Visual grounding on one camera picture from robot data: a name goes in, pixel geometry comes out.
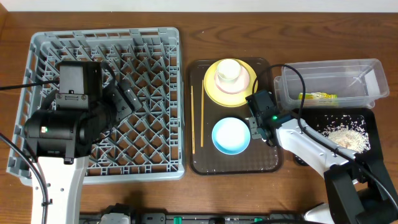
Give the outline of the light blue bowl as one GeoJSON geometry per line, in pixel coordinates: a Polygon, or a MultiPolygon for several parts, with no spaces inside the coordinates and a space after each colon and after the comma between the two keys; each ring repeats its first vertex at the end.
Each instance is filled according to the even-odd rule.
{"type": "Polygon", "coordinates": [[[251,133],[244,121],[230,117],[223,118],[214,125],[211,138],[217,150],[232,156],[246,150],[251,140],[251,133]]]}

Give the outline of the yellow green snack wrapper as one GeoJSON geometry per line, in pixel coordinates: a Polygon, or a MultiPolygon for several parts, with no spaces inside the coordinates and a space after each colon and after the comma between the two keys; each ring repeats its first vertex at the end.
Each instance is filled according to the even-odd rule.
{"type": "Polygon", "coordinates": [[[330,95],[322,92],[306,93],[305,95],[303,93],[299,93],[298,99],[301,100],[302,98],[305,98],[306,100],[334,99],[337,98],[337,95],[330,95]]]}

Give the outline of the leftover rice with nuts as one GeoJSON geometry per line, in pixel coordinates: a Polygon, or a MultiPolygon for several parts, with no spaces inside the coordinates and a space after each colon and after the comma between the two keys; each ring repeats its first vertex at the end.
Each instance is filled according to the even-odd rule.
{"type": "Polygon", "coordinates": [[[314,129],[344,148],[358,153],[370,150],[366,122],[361,115],[324,115],[316,119],[314,129]]]}

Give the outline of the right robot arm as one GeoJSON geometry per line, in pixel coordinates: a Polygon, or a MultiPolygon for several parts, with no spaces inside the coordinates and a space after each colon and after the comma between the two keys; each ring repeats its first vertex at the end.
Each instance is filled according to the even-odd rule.
{"type": "Polygon", "coordinates": [[[300,113],[281,112],[268,91],[246,97],[262,140],[289,151],[325,181],[327,203],[304,213],[299,223],[392,223],[397,192],[380,159],[344,148],[312,129],[300,113]]]}

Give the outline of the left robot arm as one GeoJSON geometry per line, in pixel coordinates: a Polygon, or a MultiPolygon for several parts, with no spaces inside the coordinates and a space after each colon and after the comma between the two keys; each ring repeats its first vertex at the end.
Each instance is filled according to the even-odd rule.
{"type": "Polygon", "coordinates": [[[101,134],[142,107],[105,61],[62,61],[59,89],[25,122],[32,223],[78,223],[83,179],[101,134]]]}

